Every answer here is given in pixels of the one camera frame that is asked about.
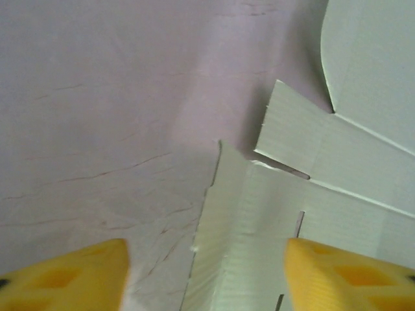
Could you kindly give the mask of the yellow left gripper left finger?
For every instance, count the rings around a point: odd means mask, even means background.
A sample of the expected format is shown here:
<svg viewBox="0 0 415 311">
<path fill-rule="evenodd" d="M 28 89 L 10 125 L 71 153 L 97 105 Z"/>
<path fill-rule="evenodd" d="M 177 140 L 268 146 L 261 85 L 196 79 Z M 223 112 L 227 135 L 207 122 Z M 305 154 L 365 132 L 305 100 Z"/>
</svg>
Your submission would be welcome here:
<svg viewBox="0 0 415 311">
<path fill-rule="evenodd" d="M 0 275 L 0 311 L 121 311 L 127 242 L 107 240 Z"/>
</svg>

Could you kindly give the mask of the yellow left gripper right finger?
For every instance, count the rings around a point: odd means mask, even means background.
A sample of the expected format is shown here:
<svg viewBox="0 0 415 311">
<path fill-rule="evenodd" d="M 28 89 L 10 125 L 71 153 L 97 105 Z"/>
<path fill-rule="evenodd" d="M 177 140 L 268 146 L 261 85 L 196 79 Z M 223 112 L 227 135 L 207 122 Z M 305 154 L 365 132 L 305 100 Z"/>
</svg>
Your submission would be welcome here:
<svg viewBox="0 0 415 311">
<path fill-rule="evenodd" d="M 290 238 L 284 271 L 294 311 L 415 311 L 415 270 Z"/>
</svg>

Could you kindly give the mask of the light green paper box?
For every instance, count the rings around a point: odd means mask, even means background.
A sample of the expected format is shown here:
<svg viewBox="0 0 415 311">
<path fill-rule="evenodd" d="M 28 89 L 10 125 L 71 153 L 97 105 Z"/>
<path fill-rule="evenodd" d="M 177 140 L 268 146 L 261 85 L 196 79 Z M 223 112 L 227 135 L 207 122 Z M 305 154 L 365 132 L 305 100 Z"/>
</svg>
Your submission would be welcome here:
<svg viewBox="0 0 415 311">
<path fill-rule="evenodd" d="M 294 311 L 290 238 L 415 270 L 415 0 L 329 0 L 333 112 L 274 85 L 256 152 L 220 146 L 180 311 Z"/>
</svg>

